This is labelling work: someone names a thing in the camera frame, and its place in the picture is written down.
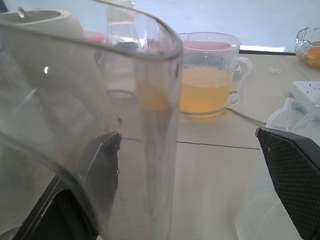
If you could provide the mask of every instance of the measuring cup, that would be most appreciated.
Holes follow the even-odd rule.
[[[240,105],[244,83],[253,68],[251,60],[238,56],[240,39],[217,32],[179,35],[184,45],[180,112],[210,118]],[[244,66],[244,74],[234,77]]]

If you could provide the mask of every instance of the white power strip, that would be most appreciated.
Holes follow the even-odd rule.
[[[289,97],[317,103],[320,100],[320,81],[294,81]]]

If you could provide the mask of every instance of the table surface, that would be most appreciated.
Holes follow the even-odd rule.
[[[283,107],[292,82],[320,80],[320,71],[296,56],[243,56],[253,61],[254,69],[237,111],[263,122]],[[259,160],[259,126],[230,110],[209,119],[180,116],[173,240],[237,239],[237,212]]]

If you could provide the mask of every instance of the white cable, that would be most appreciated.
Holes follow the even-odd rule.
[[[228,108],[228,109],[229,109],[230,111],[234,112],[235,114],[238,114],[239,116],[245,118],[245,119],[248,119],[248,120],[250,120],[250,121],[256,122],[256,123],[258,123],[258,124],[267,125],[267,123],[266,123],[265,121],[260,121],[260,120],[258,120],[258,119],[255,119],[255,118],[253,118],[253,117],[251,117],[251,116],[245,115],[245,114],[243,114],[242,112],[239,112],[239,111],[234,110],[234,109],[232,109],[232,108]]]

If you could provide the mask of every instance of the white wall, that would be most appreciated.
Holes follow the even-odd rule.
[[[320,27],[319,0],[133,0],[135,8],[167,22],[178,33],[221,32],[239,37],[243,45],[294,52],[296,34]],[[104,11],[90,0],[5,0],[10,10],[59,6],[72,10],[90,29],[104,28]]]

